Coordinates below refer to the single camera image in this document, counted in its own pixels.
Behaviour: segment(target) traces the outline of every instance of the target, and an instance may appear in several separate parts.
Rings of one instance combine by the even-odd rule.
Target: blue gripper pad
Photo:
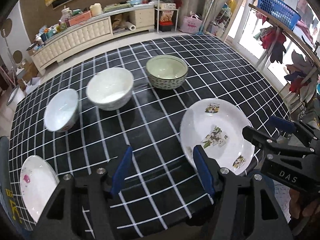
[[[124,179],[128,174],[129,167],[132,163],[132,147],[128,147],[116,172],[112,176],[112,186],[110,193],[112,196],[117,195],[123,187]]]
[[[272,126],[286,133],[290,133],[290,134],[295,133],[297,130],[293,122],[290,122],[286,119],[282,119],[276,116],[270,116],[268,122]]]
[[[193,160],[196,164],[205,192],[213,197],[215,193],[213,188],[213,177],[197,146],[193,148]]]

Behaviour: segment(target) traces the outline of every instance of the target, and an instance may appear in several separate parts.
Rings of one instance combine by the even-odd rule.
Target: pink bag
[[[202,20],[199,19],[198,15],[190,12],[190,17],[184,17],[180,30],[184,33],[195,34],[199,32],[201,24]]]

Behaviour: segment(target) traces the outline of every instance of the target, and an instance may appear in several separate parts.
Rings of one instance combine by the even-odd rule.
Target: wall
[[[24,27],[21,11],[20,11],[20,1],[14,6],[10,12],[8,18],[12,20],[12,29],[9,35],[7,36],[8,46],[11,53],[13,54],[16,50],[20,50],[22,53],[22,58],[26,58],[31,62],[31,58],[26,52],[26,49],[31,45],[28,38],[26,29]],[[12,67],[11,60],[8,56],[8,50],[4,38],[0,35],[0,55],[6,65],[10,70]]]
[[[106,5],[119,3],[126,0],[73,0],[65,4],[70,9],[84,9],[94,3],[101,3],[102,8]],[[55,10],[52,6],[46,6],[44,0],[20,0],[21,13],[30,41],[33,41],[39,29],[58,23],[61,17],[62,7]]]

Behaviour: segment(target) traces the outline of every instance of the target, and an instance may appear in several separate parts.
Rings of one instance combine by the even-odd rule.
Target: plastic basket
[[[293,30],[301,16],[281,0],[258,0],[258,8]]]

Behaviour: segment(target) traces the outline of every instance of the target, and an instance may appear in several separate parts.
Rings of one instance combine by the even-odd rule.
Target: black and white checkered tablecloth
[[[181,57],[189,65],[186,82],[176,90],[150,87],[146,62],[153,56]],[[132,99],[117,111],[102,111],[86,97],[92,76],[110,67],[125,67],[134,76]],[[43,117],[58,91],[79,93],[80,119],[66,133],[48,132]],[[111,200],[111,216],[122,239],[167,229],[211,205],[198,176],[180,147],[179,126],[185,111],[204,98],[220,98],[238,106],[254,128],[273,137],[271,115],[288,118],[276,91],[243,57],[217,38],[175,36],[133,44],[76,65],[47,81],[17,107],[12,124],[9,169],[12,191],[26,228],[34,221],[19,190],[20,169],[27,157],[39,155],[59,176],[84,176],[104,166],[126,144],[134,149],[125,188]],[[261,158],[258,152],[248,170]],[[94,236],[84,200],[85,231]]]

